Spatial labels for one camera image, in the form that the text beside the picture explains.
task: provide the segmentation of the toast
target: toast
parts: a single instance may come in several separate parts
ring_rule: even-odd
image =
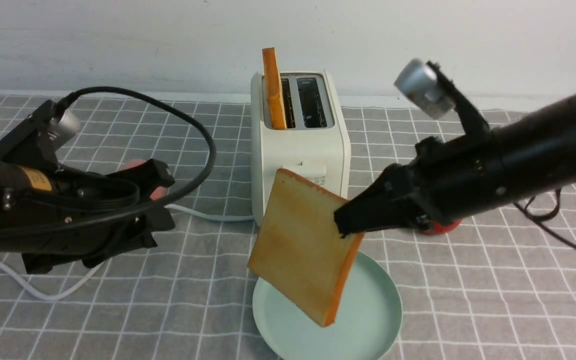
[[[364,234],[342,238],[334,211],[347,200],[284,168],[275,174],[248,268],[316,324],[334,323]]]
[[[265,97],[272,120],[272,129],[286,130],[286,109],[284,107],[284,91],[282,89],[282,79],[279,73],[279,64],[275,48],[269,47],[262,50],[263,73],[265,77]]]

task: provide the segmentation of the light green plate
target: light green plate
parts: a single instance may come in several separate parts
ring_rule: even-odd
[[[334,324],[322,328],[269,282],[259,278],[252,298],[254,322],[284,360],[379,360],[402,327],[402,300],[382,267],[358,253]]]

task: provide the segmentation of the white toaster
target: white toaster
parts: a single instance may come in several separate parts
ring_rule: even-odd
[[[348,197],[350,138],[332,77],[326,71],[282,71],[281,86],[288,129],[273,128],[263,74],[250,84],[251,199],[259,226],[279,168]]]

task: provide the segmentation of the white power cord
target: white power cord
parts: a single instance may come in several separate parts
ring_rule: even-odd
[[[239,221],[251,221],[254,219],[253,216],[232,216],[232,215],[205,214],[203,212],[199,212],[199,211],[191,209],[189,207],[185,207],[182,205],[175,205],[174,203],[170,203],[169,205],[166,205],[166,208],[172,209],[172,210],[179,210],[180,212],[185,212],[185,213],[188,213],[190,215],[193,215],[195,217],[199,217],[202,219],[206,219],[206,220],[210,220],[210,221],[219,221],[219,222],[224,222],[224,223],[235,223],[235,222],[239,222]],[[30,283],[28,281],[24,280],[24,278],[22,278],[22,276],[19,275],[18,272],[14,271],[14,269],[10,268],[10,266],[8,266],[8,265],[6,265],[0,261],[0,269],[2,269],[2,271],[6,272],[8,275],[10,275],[16,282],[18,282],[19,285],[21,285],[21,287],[23,287],[23,289],[25,289],[27,292],[29,292],[32,296],[34,296],[37,299],[42,300],[42,301],[59,301],[59,300],[64,299],[65,297],[70,296],[70,294],[72,294],[73,292],[76,292],[80,287],[82,287],[82,285],[84,285],[90,278],[92,278],[93,275],[95,275],[95,273],[99,270],[99,268],[101,268],[102,265],[103,265],[103,262],[101,264],[95,266],[94,268],[90,269],[90,271],[88,271],[87,274],[81,278],[81,280],[77,281],[77,283],[74,284],[73,286],[69,287],[69,289],[62,291],[62,292],[59,292],[58,294],[50,295],[50,294],[45,294],[45,293],[39,291],[38,289],[34,288],[32,285],[30,285]]]

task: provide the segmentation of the checkered tablecloth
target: checkered tablecloth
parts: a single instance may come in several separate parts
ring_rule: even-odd
[[[0,137],[43,100],[0,96]],[[219,150],[209,180],[179,204],[251,214],[248,105],[170,104],[206,125]],[[206,161],[196,130],[143,102],[84,98],[73,109],[84,127],[58,152],[69,166],[111,173],[130,159],[157,158],[169,164],[178,187]],[[392,162],[409,162],[421,139],[463,133],[454,114],[434,121],[415,109],[345,107],[343,115],[352,142],[350,196]],[[521,115],[484,112],[492,125]],[[550,209],[553,199],[539,196],[533,208]],[[178,212],[174,219],[175,230],[156,234],[157,248],[113,258],[61,301],[38,301],[0,271],[0,359],[276,359],[252,316],[256,278],[246,264],[256,226]],[[576,241],[576,185],[564,189],[550,226]],[[464,219],[449,235],[371,233],[361,250],[402,296],[402,330],[387,359],[576,360],[576,252],[518,210]],[[23,271],[20,255],[0,259]],[[54,294],[86,271],[73,264],[25,277]]]

